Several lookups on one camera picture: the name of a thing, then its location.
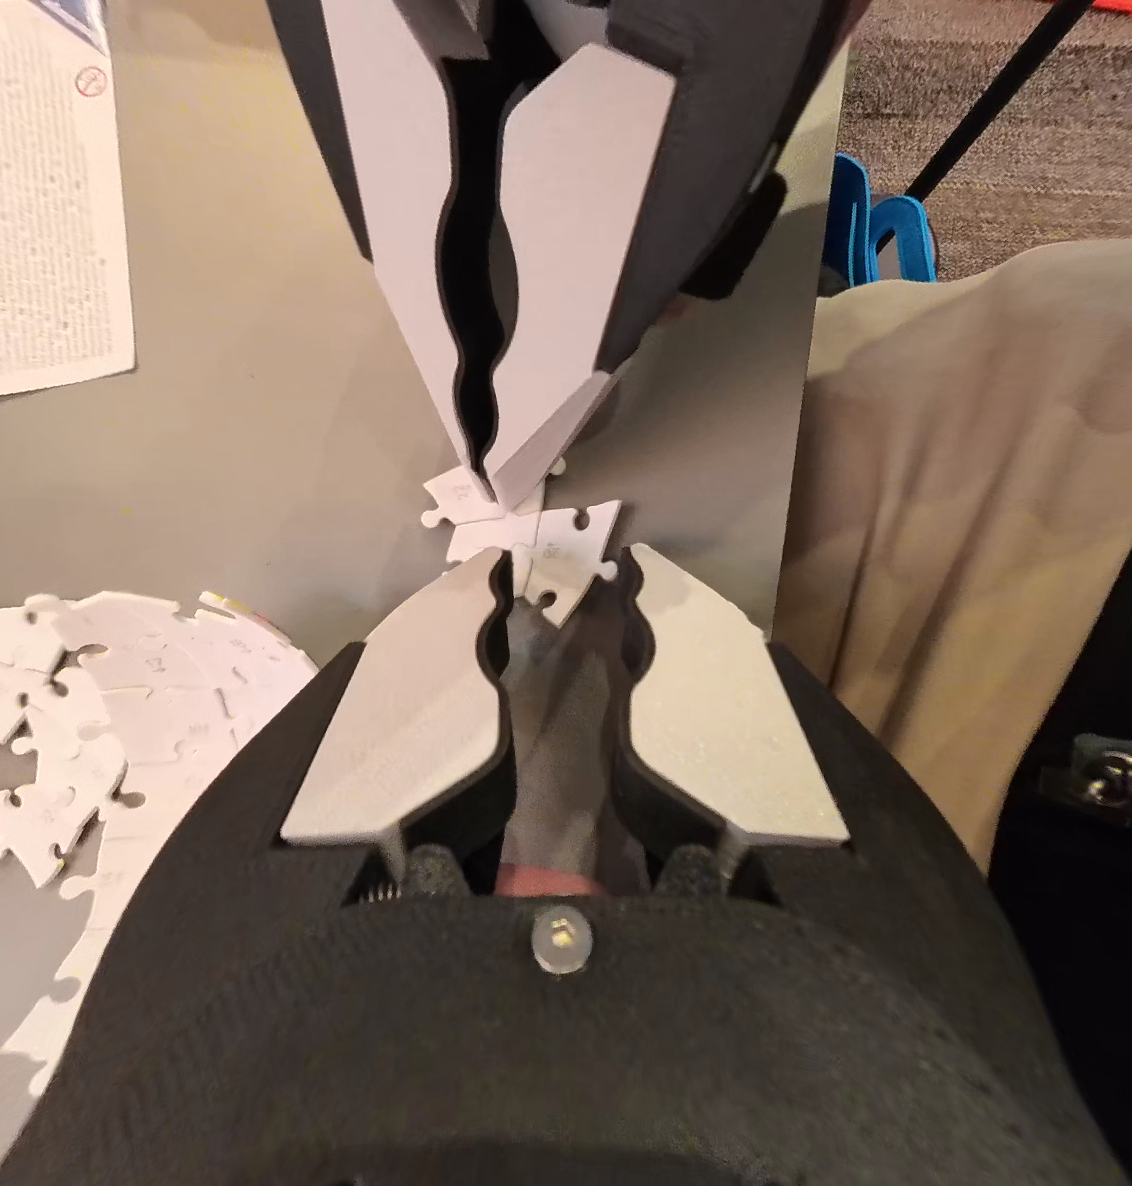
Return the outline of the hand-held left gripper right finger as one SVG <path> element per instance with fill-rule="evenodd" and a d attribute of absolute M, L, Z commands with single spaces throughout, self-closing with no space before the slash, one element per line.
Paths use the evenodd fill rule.
<path fill-rule="evenodd" d="M 651 864 L 711 854 L 724 878 L 770 848 L 842 851 L 847 823 L 765 631 L 647 544 L 617 561 L 617 815 Z"/>

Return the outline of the large joined puzzle segment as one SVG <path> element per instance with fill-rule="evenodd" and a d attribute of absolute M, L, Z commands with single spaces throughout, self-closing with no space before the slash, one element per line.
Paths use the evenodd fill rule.
<path fill-rule="evenodd" d="M 35 887 L 54 882 L 86 826 L 115 805 L 127 770 L 95 679 L 65 666 L 84 646 L 122 643 L 131 594 L 35 596 L 0 608 L 0 748 L 33 757 L 30 782 L 0 789 L 0 860 Z"/>

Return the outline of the black pole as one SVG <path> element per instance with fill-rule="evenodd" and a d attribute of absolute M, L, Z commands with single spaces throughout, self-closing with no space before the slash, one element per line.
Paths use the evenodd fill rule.
<path fill-rule="evenodd" d="M 929 199 L 1093 4 L 1093 1 L 1050 3 L 1048 12 L 1032 28 L 1030 36 L 1022 41 L 903 191 L 904 197 L 920 202 Z"/>

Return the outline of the white printed instruction leaflet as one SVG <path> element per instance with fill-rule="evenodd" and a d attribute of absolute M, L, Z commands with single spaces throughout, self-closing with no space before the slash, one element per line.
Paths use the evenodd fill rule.
<path fill-rule="evenodd" d="M 0 397 L 133 369 L 103 3 L 0 1 Z"/>

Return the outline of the white puzzle piece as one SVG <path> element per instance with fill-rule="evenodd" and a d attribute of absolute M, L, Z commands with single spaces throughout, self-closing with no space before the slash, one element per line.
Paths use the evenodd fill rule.
<path fill-rule="evenodd" d="M 596 580 L 613 582 L 617 563 L 606 549 L 622 503 L 611 499 L 585 510 L 545 510 L 532 544 L 512 547 L 513 594 L 561 629 Z"/>
<path fill-rule="evenodd" d="M 446 564 L 458 565 L 490 548 L 511 552 L 515 547 L 532 548 L 537 539 L 541 512 L 506 514 L 498 519 L 455 525 L 446 552 Z"/>
<path fill-rule="evenodd" d="M 422 511 L 423 528 L 441 524 L 453 527 L 494 521 L 506 515 L 504 508 L 484 488 L 472 470 L 457 466 L 423 482 L 431 507 Z"/>

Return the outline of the metal badge clip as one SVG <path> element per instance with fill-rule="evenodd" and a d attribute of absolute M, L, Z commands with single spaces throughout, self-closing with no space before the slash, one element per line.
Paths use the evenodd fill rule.
<path fill-rule="evenodd" d="M 1055 803 L 1132 826 L 1132 740 L 1077 733 L 1067 764 L 1040 772 L 1039 792 Z"/>

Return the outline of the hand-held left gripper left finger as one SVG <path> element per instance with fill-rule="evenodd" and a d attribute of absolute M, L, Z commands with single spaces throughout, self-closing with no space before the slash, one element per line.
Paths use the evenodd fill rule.
<path fill-rule="evenodd" d="M 360 843 L 400 874 L 405 854 L 495 852 L 515 807 L 502 684 L 512 557 L 479 552 L 414 592 L 356 647 L 356 663 L 279 838 Z"/>

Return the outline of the beige trousers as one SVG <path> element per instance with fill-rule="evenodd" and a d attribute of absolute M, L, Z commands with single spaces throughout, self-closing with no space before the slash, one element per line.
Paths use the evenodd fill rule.
<path fill-rule="evenodd" d="M 1132 549 L 1132 240 L 815 303 L 774 638 L 981 871 Z"/>

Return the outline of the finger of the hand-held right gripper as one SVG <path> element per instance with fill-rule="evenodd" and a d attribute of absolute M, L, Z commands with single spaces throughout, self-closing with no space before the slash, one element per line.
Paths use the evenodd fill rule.
<path fill-rule="evenodd" d="M 503 128 L 499 213 L 515 328 L 492 376 L 486 479 L 513 508 L 544 479 L 617 376 L 598 352 L 671 106 L 675 77 L 586 44 Z"/>
<path fill-rule="evenodd" d="M 454 181 L 451 105 L 429 4 L 323 1 L 368 250 L 459 463 L 476 466 L 460 422 L 460 348 L 439 287 Z"/>

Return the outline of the partly built white puzzle ball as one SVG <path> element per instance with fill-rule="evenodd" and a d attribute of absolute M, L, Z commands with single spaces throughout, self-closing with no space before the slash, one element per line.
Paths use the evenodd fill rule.
<path fill-rule="evenodd" d="M 122 606 L 120 645 L 84 646 L 65 660 L 95 679 L 127 770 L 115 805 L 86 826 L 54 882 L 33 884 L 57 884 L 65 900 L 88 895 L 90 907 L 54 973 L 55 982 L 73 981 L 70 998 L 37 999 L 0 1046 L 2 1055 L 35 1064 L 32 1099 L 50 1083 L 88 982 L 160 848 L 237 752 L 316 672 L 286 635 L 231 601 L 205 592 L 197 610 L 182 615 L 175 601 L 131 596 L 139 601 Z"/>

